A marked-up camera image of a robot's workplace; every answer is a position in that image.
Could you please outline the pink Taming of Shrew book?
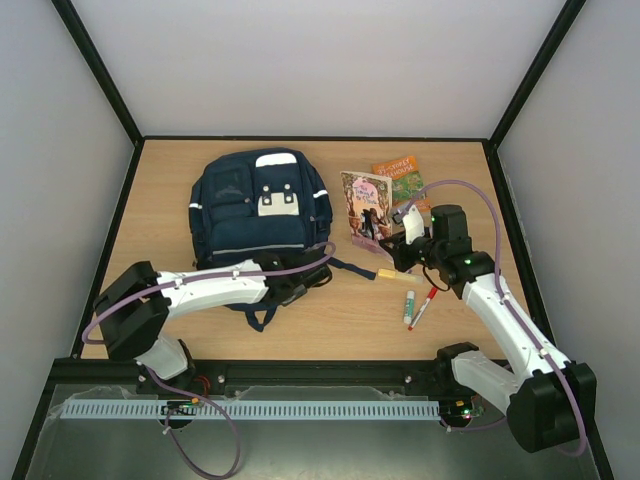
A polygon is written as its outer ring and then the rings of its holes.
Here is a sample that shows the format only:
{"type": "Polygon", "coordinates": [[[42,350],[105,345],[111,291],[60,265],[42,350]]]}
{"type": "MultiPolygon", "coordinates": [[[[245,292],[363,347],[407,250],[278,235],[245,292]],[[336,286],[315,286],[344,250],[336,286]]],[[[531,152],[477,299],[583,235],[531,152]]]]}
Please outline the pink Taming of Shrew book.
{"type": "Polygon", "coordinates": [[[392,180],[354,171],[342,171],[340,176],[352,244],[392,261],[380,244],[392,235],[392,180]]]}

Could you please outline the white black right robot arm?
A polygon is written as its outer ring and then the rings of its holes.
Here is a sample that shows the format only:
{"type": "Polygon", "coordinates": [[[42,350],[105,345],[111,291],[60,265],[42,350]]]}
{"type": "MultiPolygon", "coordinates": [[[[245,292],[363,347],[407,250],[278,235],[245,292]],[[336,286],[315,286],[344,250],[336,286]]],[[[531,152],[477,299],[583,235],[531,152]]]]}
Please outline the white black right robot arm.
{"type": "Polygon", "coordinates": [[[594,420],[593,371],[571,361],[538,329],[513,297],[496,257],[474,250],[460,206],[434,208],[429,225],[415,208],[397,211],[393,220],[402,231],[380,244],[395,268],[436,270],[488,328],[508,362],[501,367],[470,343],[451,345],[437,353],[438,384],[450,392],[466,387],[487,400],[527,452],[577,441],[574,453],[581,455],[594,420]]]}

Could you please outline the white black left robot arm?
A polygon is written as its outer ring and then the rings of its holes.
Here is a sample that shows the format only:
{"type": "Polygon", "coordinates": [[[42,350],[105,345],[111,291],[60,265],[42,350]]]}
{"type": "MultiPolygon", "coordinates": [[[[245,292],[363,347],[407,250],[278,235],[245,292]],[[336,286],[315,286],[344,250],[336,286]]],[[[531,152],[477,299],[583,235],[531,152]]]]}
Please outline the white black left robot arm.
{"type": "Polygon", "coordinates": [[[191,368],[187,347],[164,332],[165,325],[202,310],[225,307],[242,312],[261,332],[277,310],[332,279],[320,252],[261,253],[226,267],[192,272],[156,271],[149,261],[125,270],[94,302],[95,319],[83,333],[100,330],[108,358],[136,361],[162,380],[191,368]]]}

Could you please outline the orange Treehouse book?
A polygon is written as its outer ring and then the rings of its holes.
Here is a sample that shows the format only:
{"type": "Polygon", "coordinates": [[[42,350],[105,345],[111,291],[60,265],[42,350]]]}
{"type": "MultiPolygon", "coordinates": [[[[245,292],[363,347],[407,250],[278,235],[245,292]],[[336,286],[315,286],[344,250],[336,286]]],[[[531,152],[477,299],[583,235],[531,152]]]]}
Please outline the orange Treehouse book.
{"type": "Polygon", "coordinates": [[[418,162],[413,155],[374,164],[372,172],[392,180],[393,208],[404,208],[413,196],[424,187],[418,162]]]}

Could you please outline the navy blue student backpack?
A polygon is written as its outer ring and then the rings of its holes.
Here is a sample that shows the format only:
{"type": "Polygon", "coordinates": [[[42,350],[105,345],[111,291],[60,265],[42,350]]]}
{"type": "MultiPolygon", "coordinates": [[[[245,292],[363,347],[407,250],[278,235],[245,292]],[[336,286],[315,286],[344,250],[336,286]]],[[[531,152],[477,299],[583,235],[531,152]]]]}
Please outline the navy blue student backpack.
{"type": "MultiPolygon", "coordinates": [[[[278,255],[325,252],[333,210],[315,167],[298,151],[263,148],[223,155],[209,163],[194,183],[189,227],[199,270],[278,255]]],[[[375,272],[327,261],[367,280],[375,272]]]]}

